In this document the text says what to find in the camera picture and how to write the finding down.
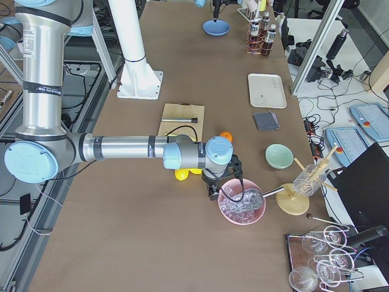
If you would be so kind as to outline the black water bottle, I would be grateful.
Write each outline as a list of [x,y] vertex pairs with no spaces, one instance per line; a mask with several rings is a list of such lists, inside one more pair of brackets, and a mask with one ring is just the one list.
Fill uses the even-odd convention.
[[348,33],[349,33],[348,29],[342,29],[340,33],[335,37],[331,47],[329,48],[329,51],[326,54],[327,60],[335,59],[340,49],[342,48]]

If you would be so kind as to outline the lower whole lemon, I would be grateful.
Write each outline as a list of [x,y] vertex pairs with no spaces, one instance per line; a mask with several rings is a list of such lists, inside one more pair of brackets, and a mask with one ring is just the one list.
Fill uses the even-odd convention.
[[174,176],[178,181],[184,181],[189,176],[189,169],[177,169],[174,171]]

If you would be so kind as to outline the steel cylinder black cap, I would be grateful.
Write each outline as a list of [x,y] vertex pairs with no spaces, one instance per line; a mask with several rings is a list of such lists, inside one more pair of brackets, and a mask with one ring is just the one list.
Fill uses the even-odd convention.
[[171,117],[171,118],[161,118],[162,122],[180,122],[180,123],[198,123],[197,117],[192,118],[179,118],[179,117]]

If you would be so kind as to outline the green bowl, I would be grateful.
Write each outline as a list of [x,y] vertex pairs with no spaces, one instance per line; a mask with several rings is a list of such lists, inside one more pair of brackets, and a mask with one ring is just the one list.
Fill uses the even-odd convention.
[[285,169],[294,161],[291,150],[282,144],[272,144],[266,148],[265,158],[267,163],[275,169]]

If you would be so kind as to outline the bottle in rack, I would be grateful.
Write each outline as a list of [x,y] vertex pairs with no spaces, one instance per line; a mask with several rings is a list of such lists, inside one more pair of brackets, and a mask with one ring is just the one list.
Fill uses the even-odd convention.
[[271,52],[275,36],[277,34],[276,25],[271,24],[270,29],[267,31],[264,43],[262,45],[261,54],[262,56],[268,56]]
[[261,18],[255,18],[250,25],[250,34],[248,45],[251,49],[256,49],[259,44],[259,28]]
[[264,16],[262,18],[262,23],[261,23],[261,34],[265,35],[267,34],[267,31],[269,30],[270,26],[270,14],[269,12],[265,12]]

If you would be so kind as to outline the pink bowl with ice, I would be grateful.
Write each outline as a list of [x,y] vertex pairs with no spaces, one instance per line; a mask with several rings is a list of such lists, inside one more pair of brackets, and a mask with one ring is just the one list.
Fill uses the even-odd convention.
[[222,215],[238,225],[256,223],[265,213],[266,200],[262,190],[254,182],[243,179],[231,179],[222,185],[219,191],[218,207]]

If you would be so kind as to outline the wooden cutting board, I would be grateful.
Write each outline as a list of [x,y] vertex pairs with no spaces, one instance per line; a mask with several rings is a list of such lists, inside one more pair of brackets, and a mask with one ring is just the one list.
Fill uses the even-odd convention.
[[161,121],[159,125],[159,136],[164,136],[176,127],[181,125],[188,125],[188,127],[182,127],[173,131],[171,135],[185,134],[190,136],[193,140],[197,138],[197,141],[202,140],[203,124],[204,124],[204,105],[191,105],[191,104],[173,104],[166,103],[162,112],[161,119],[192,119],[197,118],[198,122],[166,122]]

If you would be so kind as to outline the black laptop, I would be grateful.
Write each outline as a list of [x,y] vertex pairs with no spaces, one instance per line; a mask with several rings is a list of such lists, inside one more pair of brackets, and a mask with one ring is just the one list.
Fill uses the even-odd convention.
[[388,155],[377,142],[328,178],[356,226],[388,227]]

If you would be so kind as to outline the teach pendant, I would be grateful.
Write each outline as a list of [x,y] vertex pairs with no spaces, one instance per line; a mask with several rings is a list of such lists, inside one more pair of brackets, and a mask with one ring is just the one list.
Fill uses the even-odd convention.
[[347,167],[355,161],[374,142],[360,127],[332,127],[324,130],[330,148],[339,163]]
[[349,111],[372,140],[388,142],[388,114],[380,103],[353,105]]

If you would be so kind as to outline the lower left bottle in rack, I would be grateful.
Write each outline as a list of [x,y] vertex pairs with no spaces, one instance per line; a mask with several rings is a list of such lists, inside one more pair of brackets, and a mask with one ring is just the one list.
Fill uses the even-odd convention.
[[261,34],[265,35],[267,34],[267,31],[269,30],[270,26],[270,14],[269,12],[265,12],[264,16],[262,18],[262,23],[261,23]]

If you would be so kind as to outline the wooden cup stand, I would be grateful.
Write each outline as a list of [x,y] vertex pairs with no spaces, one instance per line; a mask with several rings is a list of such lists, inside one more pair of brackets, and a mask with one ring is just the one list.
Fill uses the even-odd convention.
[[326,180],[329,159],[337,148],[338,145],[335,144],[328,155],[317,165],[311,164],[304,167],[297,158],[294,158],[302,172],[294,179],[293,183],[283,184],[283,190],[275,196],[278,206],[284,212],[290,215],[302,215],[309,209],[309,197]]

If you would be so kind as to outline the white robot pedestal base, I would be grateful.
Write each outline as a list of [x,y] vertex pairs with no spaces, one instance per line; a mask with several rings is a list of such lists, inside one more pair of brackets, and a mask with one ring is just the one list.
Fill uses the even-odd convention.
[[109,1],[125,64],[117,97],[156,100],[163,79],[146,60],[139,18],[134,1]]

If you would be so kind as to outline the right teach pendant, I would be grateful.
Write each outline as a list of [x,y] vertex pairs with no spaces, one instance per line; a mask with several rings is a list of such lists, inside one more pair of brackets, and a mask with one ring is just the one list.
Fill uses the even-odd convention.
[[388,114],[380,103],[353,105],[349,111],[372,140],[388,142]]

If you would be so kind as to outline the whole lemon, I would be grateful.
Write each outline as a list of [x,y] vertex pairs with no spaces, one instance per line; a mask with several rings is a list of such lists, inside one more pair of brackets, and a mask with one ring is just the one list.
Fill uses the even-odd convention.
[[195,175],[200,175],[202,173],[201,169],[188,169],[191,173]]
[[177,169],[174,171],[174,176],[178,181],[184,181],[189,176],[189,169]]

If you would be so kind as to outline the wine glass rack tray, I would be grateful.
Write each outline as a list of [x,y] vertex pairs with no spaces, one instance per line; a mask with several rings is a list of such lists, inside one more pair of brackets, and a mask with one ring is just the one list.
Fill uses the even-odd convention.
[[289,284],[294,291],[335,291],[362,280],[357,250],[348,244],[349,227],[329,224],[302,235],[286,234]]

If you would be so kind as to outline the upper whole lemon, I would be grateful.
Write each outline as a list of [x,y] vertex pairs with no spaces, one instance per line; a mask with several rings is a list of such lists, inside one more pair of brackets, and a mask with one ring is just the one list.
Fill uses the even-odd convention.
[[200,175],[202,173],[201,169],[188,169],[191,173],[195,175]]

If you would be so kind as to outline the top bottle in rack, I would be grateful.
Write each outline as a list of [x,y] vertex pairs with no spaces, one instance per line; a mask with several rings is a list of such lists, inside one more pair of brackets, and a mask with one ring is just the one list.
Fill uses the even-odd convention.
[[251,49],[256,49],[259,44],[259,28],[261,18],[255,18],[250,25],[250,34],[248,45]]

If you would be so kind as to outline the blue round plate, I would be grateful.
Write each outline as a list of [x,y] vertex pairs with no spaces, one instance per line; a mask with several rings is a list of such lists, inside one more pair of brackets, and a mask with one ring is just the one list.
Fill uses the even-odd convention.
[[217,19],[216,21],[211,19],[203,23],[202,28],[208,35],[221,37],[229,32],[230,25],[221,19]]

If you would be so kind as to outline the lower right bottle in rack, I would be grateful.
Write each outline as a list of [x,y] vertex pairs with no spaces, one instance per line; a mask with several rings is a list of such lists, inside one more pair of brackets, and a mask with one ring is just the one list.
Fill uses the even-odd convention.
[[276,25],[271,24],[270,29],[267,31],[264,43],[262,45],[261,54],[262,56],[268,56],[271,52],[275,36],[277,34]]

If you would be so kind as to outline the metal ice scoop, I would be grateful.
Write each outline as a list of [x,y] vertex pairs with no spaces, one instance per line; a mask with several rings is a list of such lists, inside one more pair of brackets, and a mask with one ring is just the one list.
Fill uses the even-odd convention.
[[265,203],[265,198],[275,195],[283,190],[284,187],[278,187],[274,190],[262,193],[258,189],[250,188],[244,191],[243,200],[237,203],[237,208],[241,212],[257,210]]

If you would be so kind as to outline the clear glass mug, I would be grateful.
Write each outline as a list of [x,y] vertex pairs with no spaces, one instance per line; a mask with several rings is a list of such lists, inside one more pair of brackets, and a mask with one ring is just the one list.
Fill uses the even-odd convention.
[[324,170],[318,170],[317,165],[308,165],[293,182],[294,190],[300,195],[312,196],[321,184],[326,180]]

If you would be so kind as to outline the left teach pendant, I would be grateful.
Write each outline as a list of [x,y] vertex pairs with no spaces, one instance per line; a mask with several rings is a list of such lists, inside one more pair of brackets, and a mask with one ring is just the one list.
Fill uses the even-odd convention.
[[332,127],[324,130],[330,148],[339,163],[347,167],[355,161],[374,142],[360,127]]

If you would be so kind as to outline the grey folded cloth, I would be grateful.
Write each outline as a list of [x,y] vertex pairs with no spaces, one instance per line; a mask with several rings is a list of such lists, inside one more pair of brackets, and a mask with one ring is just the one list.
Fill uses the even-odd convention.
[[254,113],[253,119],[259,131],[278,130],[280,125],[274,112]]

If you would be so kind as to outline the cream rabbit tray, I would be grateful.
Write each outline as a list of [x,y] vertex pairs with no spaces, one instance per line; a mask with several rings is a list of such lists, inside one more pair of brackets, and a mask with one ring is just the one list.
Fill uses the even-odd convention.
[[256,108],[287,107],[282,79],[276,74],[249,74],[250,104]]

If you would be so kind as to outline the orange mandarin fruit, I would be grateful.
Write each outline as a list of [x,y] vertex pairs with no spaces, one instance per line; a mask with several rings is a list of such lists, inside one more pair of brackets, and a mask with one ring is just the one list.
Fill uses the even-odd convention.
[[233,142],[233,135],[229,131],[223,131],[219,134],[221,137],[226,138],[228,141]]

